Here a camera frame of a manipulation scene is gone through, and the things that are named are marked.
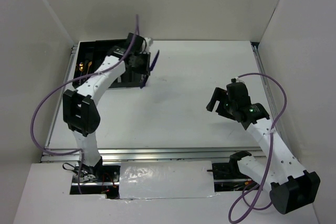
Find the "dark blue serrated knife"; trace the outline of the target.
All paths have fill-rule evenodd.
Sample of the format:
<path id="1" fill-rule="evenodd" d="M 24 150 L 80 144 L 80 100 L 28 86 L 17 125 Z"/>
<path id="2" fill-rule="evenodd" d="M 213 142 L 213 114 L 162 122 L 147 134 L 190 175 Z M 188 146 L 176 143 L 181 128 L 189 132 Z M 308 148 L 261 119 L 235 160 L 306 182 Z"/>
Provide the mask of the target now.
<path id="1" fill-rule="evenodd" d="M 153 59 L 153 61 L 152 61 L 152 63 L 151 63 L 151 65 L 150 65 L 150 67 L 149 67 L 149 73 L 151 73 L 153 71 L 153 69 L 154 69 L 154 67 L 155 67 L 155 65 L 157 63 L 159 55 L 160 55 L 160 51 L 158 50 L 157 53 L 156 53 L 156 55 L 155 55 L 155 57 L 154 57 L 154 59 Z M 142 88 L 144 88 L 146 86 L 146 83 L 148 81 L 149 76 L 150 76 L 150 74 L 147 74 L 144 77 L 143 81 L 141 82 L 140 89 L 142 89 Z"/>

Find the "gold ornate spoon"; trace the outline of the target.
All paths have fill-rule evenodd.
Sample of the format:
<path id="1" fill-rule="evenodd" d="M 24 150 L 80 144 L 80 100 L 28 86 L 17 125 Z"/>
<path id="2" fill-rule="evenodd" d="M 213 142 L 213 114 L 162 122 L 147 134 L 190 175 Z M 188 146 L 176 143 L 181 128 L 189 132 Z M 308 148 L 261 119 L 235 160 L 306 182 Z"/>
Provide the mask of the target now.
<path id="1" fill-rule="evenodd" d="M 92 61 L 88 62 L 87 67 L 86 67 L 86 74 L 89 74 L 91 65 L 92 65 Z"/>

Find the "rainbow iridescent ornate spoon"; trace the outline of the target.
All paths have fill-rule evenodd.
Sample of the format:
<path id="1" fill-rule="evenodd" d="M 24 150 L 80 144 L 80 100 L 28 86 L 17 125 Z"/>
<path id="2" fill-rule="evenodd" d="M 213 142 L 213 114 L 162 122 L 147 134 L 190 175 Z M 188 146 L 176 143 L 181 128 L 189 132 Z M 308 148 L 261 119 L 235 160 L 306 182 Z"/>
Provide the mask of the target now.
<path id="1" fill-rule="evenodd" d="M 77 64 L 75 68 L 75 76 L 76 77 L 81 76 L 84 71 L 84 68 L 85 68 L 85 65 L 83 62 L 80 62 L 79 64 Z"/>

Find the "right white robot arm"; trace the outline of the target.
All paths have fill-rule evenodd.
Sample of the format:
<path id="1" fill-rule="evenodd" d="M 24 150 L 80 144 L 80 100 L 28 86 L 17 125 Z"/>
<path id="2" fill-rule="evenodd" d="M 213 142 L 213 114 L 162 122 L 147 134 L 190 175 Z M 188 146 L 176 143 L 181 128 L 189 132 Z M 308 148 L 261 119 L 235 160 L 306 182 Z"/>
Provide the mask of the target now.
<path id="1" fill-rule="evenodd" d="M 294 157 L 281 136 L 271 127 L 272 121 L 263 105 L 251 102 L 244 83 L 232 82 L 226 89 L 215 88 L 206 109 L 241 123 L 271 159 L 265 181 L 262 180 L 265 166 L 248 151 L 232 154 L 228 169 L 213 168 L 213 174 L 229 173 L 235 178 L 246 175 L 263 186 L 271 203 L 283 215 L 314 202 L 320 177 L 316 172 L 307 171 Z"/>

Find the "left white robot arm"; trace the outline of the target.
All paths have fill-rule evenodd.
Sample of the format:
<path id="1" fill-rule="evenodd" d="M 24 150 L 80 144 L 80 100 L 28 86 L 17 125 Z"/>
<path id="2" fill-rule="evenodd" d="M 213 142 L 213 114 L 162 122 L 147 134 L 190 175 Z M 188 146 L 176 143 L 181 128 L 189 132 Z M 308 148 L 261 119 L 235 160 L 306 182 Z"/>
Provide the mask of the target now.
<path id="1" fill-rule="evenodd" d="M 96 130 L 101 117 L 98 103 L 111 88 L 143 88 L 153 67 L 151 38 L 129 33 L 126 39 L 85 42 L 79 47 L 73 89 L 62 95 L 63 121 L 82 149 L 79 165 L 91 181 L 103 177 Z"/>

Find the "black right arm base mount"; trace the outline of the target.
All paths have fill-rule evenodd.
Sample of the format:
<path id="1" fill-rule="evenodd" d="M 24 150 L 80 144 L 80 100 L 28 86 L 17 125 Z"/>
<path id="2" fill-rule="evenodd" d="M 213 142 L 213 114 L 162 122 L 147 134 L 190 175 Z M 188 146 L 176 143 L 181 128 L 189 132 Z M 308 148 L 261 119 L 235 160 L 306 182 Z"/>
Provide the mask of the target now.
<path id="1" fill-rule="evenodd" d="M 215 180 L 248 179 L 248 176 L 242 174 L 238 168 L 238 161 L 247 156 L 251 156 L 248 151 L 234 153 L 229 157 L 228 163 L 213 163 L 212 168 L 207 172 L 213 173 Z"/>

